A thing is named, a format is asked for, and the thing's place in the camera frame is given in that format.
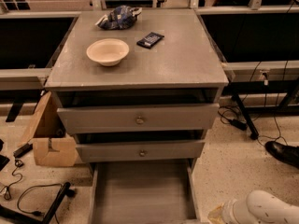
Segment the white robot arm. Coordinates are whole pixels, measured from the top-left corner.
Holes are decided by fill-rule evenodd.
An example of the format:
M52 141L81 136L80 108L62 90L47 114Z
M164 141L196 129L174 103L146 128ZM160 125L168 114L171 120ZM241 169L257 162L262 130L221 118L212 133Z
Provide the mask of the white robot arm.
M299 207L266 191L254 190L244 199L218 206L207 218L212 224L299 224Z

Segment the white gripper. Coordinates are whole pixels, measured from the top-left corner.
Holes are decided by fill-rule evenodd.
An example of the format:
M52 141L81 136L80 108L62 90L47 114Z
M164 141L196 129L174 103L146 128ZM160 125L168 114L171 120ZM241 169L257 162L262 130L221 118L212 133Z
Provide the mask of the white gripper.
M235 200L226 202L223 206L217 206L208 213L208 220L211 224L238 224L234 215Z

